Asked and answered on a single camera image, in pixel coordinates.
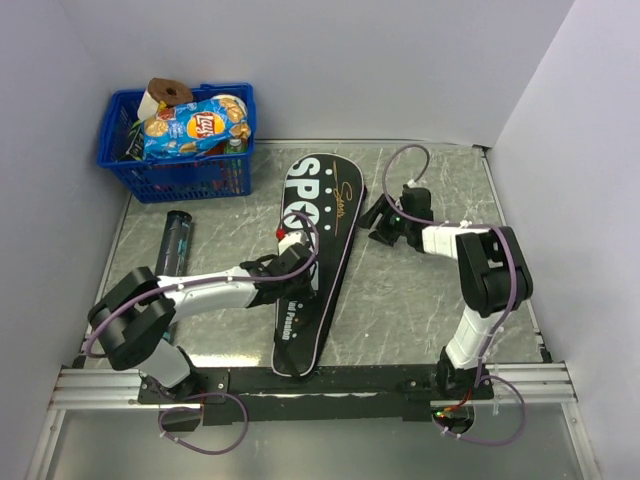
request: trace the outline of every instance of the lay's logo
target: lay's logo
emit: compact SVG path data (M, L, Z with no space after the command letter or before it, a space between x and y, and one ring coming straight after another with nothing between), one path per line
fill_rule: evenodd
M206 138L224 132L224 120L213 112L198 112L187 123L187 135Z

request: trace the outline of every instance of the gray wall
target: gray wall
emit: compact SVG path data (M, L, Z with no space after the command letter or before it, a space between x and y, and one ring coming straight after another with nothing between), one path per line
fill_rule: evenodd
M543 334L616 480L640 471L638 18L638 2L577 0L490 155Z
M61 0L112 88L246 80L262 138L493 145L572 0Z
M0 477L13 480L79 347L124 192L93 164L107 88L57 2L3 2L0 90Z

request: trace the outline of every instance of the wall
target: wall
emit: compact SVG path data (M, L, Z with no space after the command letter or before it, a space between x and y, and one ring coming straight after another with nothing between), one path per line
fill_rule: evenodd
M616 480L640 469L638 18L638 2L577 0L490 153L545 339Z
M572 3L60 1L111 88L246 80L262 138L482 145L495 143Z
M23 478L80 344L124 192L93 164L108 92L51 0L0 15L0 477Z

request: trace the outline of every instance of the black cylinder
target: black cylinder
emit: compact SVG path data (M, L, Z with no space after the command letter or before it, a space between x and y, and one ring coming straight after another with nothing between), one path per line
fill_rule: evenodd
M156 262L156 275L182 277L187 273L187 252L189 250L192 218L187 212L171 210L164 224L162 243ZM173 343L175 325L169 326L166 339Z

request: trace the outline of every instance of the blue chip bag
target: blue chip bag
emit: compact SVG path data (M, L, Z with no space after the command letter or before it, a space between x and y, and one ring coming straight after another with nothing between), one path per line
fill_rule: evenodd
M167 108L144 122L145 160L204 156L229 138L247 140L247 107L232 95Z

